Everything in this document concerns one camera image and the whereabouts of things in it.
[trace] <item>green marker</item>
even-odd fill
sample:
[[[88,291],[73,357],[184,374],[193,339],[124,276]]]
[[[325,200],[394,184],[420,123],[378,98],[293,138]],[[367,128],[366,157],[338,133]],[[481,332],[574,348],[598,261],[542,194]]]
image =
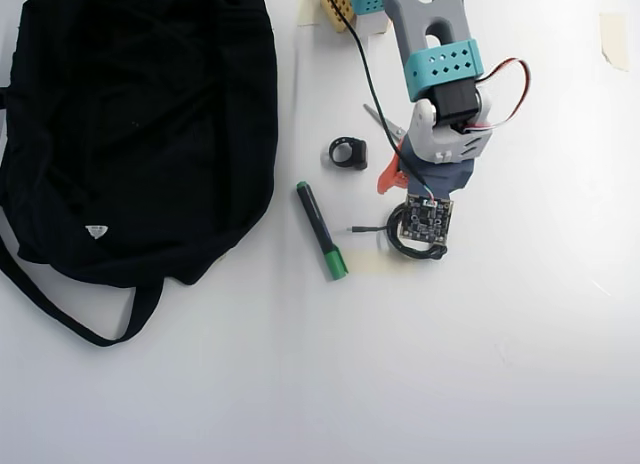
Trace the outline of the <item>green marker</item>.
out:
[[[331,234],[329,234],[327,225],[324,223],[324,219],[320,213],[320,208],[318,207],[316,198],[313,196],[311,187],[303,181],[298,184],[297,189],[298,196],[300,196],[304,210],[311,222],[313,232],[315,232],[318,243],[320,243],[320,249],[322,249],[324,259],[327,261],[327,266],[329,267],[331,276],[333,276],[335,281],[346,277],[347,274],[349,274],[349,270],[342,258],[340,249],[338,249],[338,246],[336,246],[331,239]]]

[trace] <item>yellow perforated board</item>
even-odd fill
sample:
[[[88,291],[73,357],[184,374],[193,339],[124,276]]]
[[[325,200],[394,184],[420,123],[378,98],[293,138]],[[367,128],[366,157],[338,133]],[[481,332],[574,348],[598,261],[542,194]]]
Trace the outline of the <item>yellow perforated board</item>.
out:
[[[347,19],[347,21],[352,22],[353,17],[355,16],[355,12],[353,11],[353,7],[351,6],[351,0],[334,0],[334,1],[338,6],[338,8],[340,9],[340,12],[342,12],[342,15]],[[336,31],[344,32],[347,29],[347,26],[345,25],[344,22],[342,22],[342,19],[340,19],[340,16],[336,12],[333,5],[331,5],[331,1],[321,0],[321,2],[322,2],[322,8],[327,14],[327,17],[329,17],[329,21],[331,21],[331,24],[333,24],[333,27],[336,29]]]

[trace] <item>scissor blade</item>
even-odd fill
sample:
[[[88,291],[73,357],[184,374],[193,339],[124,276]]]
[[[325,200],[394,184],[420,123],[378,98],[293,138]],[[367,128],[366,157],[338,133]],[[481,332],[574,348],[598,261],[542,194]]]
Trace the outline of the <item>scissor blade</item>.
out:
[[[364,108],[369,114],[371,114],[371,117],[373,117],[378,124],[382,125],[382,119],[380,119],[380,114],[378,114],[378,111],[376,111],[369,104],[365,104]],[[385,120],[387,122],[387,126],[389,126],[389,130],[391,131],[391,134],[393,134],[393,136],[396,139],[400,140],[407,134],[407,132],[404,129],[402,129],[400,126],[396,126],[389,119],[385,119]]]

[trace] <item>black circuit board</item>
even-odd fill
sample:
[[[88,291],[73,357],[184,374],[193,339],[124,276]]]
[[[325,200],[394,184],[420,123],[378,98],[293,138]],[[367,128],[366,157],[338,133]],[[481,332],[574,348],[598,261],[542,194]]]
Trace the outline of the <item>black circuit board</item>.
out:
[[[445,246],[453,201],[409,195],[402,217],[401,236],[412,241]]]

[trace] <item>cable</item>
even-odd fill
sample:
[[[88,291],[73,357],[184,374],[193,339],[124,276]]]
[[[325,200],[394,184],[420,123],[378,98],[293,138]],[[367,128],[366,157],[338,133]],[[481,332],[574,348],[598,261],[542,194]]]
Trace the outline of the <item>cable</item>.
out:
[[[531,89],[531,68],[529,67],[529,64],[527,64],[526,61],[524,61],[523,59],[517,59],[515,57],[507,59],[502,63],[500,63],[493,71],[491,71],[491,73],[488,76],[483,77],[482,79],[478,79],[476,81],[476,84],[481,84],[483,82],[487,82],[491,80],[496,74],[498,74],[498,72],[509,67],[511,64],[520,64],[524,69],[524,76],[525,76],[524,91],[522,92],[522,97],[520,98],[520,102],[518,102],[518,105],[515,107],[515,109],[513,110],[513,112],[509,117],[507,117],[504,121],[498,124],[494,124],[490,126],[472,125],[465,128],[465,131],[471,131],[471,132],[492,131],[501,126],[504,126],[507,122],[511,121],[511,119],[513,119],[516,116],[516,114],[522,107],[522,104],[524,104],[524,101],[527,99],[527,96],[529,95],[529,90]]]
[[[338,16],[340,16],[340,19],[342,20],[342,22],[345,23],[345,25],[347,26],[347,29],[349,29],[349,32],[351,33],[351,35],[356,41],[356,45],[358,46],[358,51],[360,51],[360,57],[362,58],[362,63],[364,64],[364,71],[367,75],[367,82],[369,83],[369,90],[371,91],[371,97],[373,97],[373,102],[376,105],[376,110],[380,115],[380,120],[382,121],[382,127],[384,128],[384,132],[387,135],[389,144],[391,144],[391,147],[393,148],[394,152],[400,158],[400,160],[408,169],[408,171],[411,173],[411,175],[415,177],[418,180],[418,182],[422,184],[422,186],[426,189],[426,191],[429,193],[429,197],[431,198],[431,200],[435,201],[435,196],[433,194],[433,191],[429,188],[425,179],[415,170],[413,165],[404,157],[404,155],[402,154],[398,146],[396,146],[395,142],[393,142],[393,136],[391,134],[391,130],[389,129],[389,126],[387,125],[387,120],[384,117],[384,113],[382,112],[382,106],[380,105],[380,101],[378,100],[378,94],[376,93],[375,86],[373,85],[373,79],[371,78],[371,71],[369,70],[369,63],[367,62],[367,56],[364,52],[364,48],[362,47],[362,42],[360,41],[358,34],[356,33],[355,29],[351,26],[351,23],[344,17],[344,15],[342,14],[342,11],[337,6],[336,2],[334,0],[329,0],[329,1],[331,1],[331,5],[335,9],[335,11],[338,13]]]
[[[391,244],[398,252],[404,254],[411,259],[418,260],[427,260],[432,259],[439,261],[444,257],[444,255],[448,252],[446,246],[440,245],[432,245],[430,249],[426,251],[419,251],[412,247],[405,246],[400,241],[400,236],[398,235],[398,228],[402,223],[402,216],[407,208],[406,204],[400,204],[389,216],[389,220],[387,221],[387,225],[384,227],[352,227],[349,229],[354,233],[363,233],[363,232],[380,232],[386,231],[387,239],[389,240],[389,244]]]

